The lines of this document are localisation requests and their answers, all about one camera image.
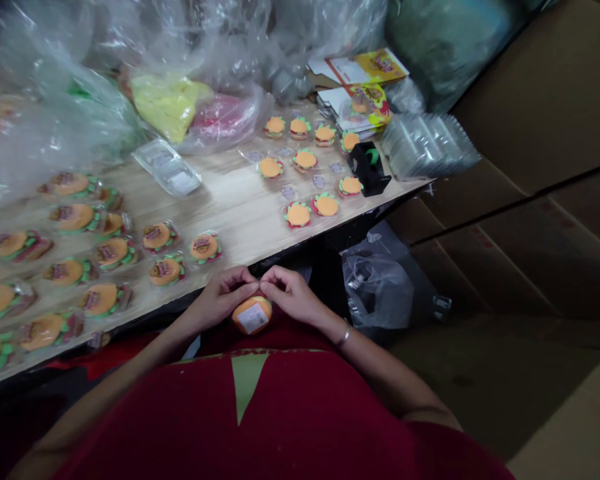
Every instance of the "white label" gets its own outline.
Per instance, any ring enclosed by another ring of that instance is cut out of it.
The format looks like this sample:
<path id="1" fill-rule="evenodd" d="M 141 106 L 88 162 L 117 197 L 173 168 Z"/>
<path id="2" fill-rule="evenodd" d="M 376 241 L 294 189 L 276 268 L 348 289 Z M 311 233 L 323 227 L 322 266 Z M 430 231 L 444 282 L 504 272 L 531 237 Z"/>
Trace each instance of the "white label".
<path id="1" fill-rule="evenodd" d="M 264 159 L 262 153 L 258 151 L 250 151 L 248 154 L 246 154 L 246 157 L 249 163 L 258 163 L 260 160 Z"/>
<path id="2" fill-rule="evenodd" d="M 262 310 L 262 307 L 257 303 L 238 314 L 238 321 L 245 329 L 248 335 L 258 330 L 258 328 L 266 325 L 269 319 Z"/>
<path id="3" fill-rule="evenodd" d="M 176 173 L 169 179 L 169 183 L 181 195 L 186 195 L 195 188 L 195 182 L 185 172 Z"/>

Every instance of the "brown cardboard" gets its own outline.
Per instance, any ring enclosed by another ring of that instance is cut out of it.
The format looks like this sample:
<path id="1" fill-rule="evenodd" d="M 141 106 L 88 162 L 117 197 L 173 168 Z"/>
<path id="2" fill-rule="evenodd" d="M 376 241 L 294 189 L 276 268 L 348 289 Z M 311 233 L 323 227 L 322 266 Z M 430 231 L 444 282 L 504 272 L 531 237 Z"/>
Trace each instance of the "brown cardboard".
<path id="1" fill-rule="evenodd" d="M 448 233 L 438 241 L 495 313 L 560 315 L 479 226 Z"/>
<path id="2" fill-rule="evenodd" d="M 600 480 L 600 364 L 507 467 L 525 480 Z"/>
<path id="3" fill-rule="evenodd" d="M 411 254 L 438 294 L 451 298 L 452 312 L 489 310 L 474 286 L 436 240 L 414 246 Z"/>
<path id="4" fill-rule="evenodd" d="M 432 386 L 469 436 L 505 461 L 546 424 L 600 362 L 600 351 L 594 349 L 446 325 L 409 331 L 391 352 Z M 564 455 L 579 457 L 568 450 Z M 551 473 L 548 467 L 543 478 L 600 478 Z"/>
<path id="5" fill-rule="evenodd" d="M 466 172 L 433 184 L 433 196 L 421 198 L 446 228 L 472 221 L 499 208 L 526 198 L 500 170 L 485 157 Z"/>
<path id="6" fill-rule="evenodd" d="M 400 205 L 387 221 L 406 245 L 437 235 L 445 229 L 418 197 Z"/>
<path id="7" fill-rule="evenodd" d="M 570 318 L 600 319 L 600 240 L 548 197 L 479 224 Z"/>
<path id="8" fill-rule="evenodd" d="M 600 173 L 561 188 L 550 197 L 600 238 Z"/>
<path id="9" fill-rule="evenodd" d="M 513 42 L 452 111 L 527 193 L 600 166 L 600 3 L 562 0 Z"/>

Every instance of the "clear plastic tray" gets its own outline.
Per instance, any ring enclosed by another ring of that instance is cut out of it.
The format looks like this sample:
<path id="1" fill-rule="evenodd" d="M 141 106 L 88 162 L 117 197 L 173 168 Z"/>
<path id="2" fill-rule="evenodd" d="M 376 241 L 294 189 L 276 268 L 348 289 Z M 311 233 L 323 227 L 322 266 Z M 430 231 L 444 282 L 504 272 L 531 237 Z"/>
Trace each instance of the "clear plastic tray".
<path id="1" fill-rule="evenodd" d="M 150 141 L 136 149 L 132 156 L 174 197 L 186 197 L 202 184 L 198 172 L 162 139 Z"/>
<path id="2" fill-rule="evenodd" d="M 88 288 L 78 303 L 87 320 L 104 321 L 127 309 L 132 296 L 126 282 L 101 282 Z"/>

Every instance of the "red shirt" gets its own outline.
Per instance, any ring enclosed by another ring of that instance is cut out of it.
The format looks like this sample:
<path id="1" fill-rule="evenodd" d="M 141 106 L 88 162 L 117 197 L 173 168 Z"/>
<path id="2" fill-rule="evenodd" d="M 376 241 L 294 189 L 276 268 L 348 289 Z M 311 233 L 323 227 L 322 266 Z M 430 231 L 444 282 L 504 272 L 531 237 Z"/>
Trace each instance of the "red shirt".
<path id="1" fill-rule="evenodd" d="M 513 478 L 466 434 L 396 419 L 333 351 L 267 349 L 152 372 L 56 476 L 238 477 Z"/>

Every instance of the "clear plastic bag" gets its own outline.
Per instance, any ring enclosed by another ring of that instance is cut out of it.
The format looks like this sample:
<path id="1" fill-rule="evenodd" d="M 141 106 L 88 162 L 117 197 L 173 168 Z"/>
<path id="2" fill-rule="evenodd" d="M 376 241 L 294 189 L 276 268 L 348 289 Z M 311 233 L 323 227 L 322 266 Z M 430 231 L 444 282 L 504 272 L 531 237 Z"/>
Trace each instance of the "clear plastic bag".
<path id="1" fill-rule="evenodd" d="M 216 93 L 200 109 L 184 141 L 177 146 L 183 155 L 210 155 L 248 140 L 269 119 L 274 99 L 255 83 Z"/>
<path id="2" fill-rule="evenodd" d="M 80 64 L 92 33 L 88 2 L 0 9 L 0 82 L 37 100 L 0 131 L 0 206 L 32 194 L 55 171 L 119 163 L 144 139 L 128 100 Z"/>
<path id="3" fill-rule="evenodd" d="M 406 328 L 413 284 L 400 264 L 384 255 L 344 258 L 345 288 L 356 327 Z"/>

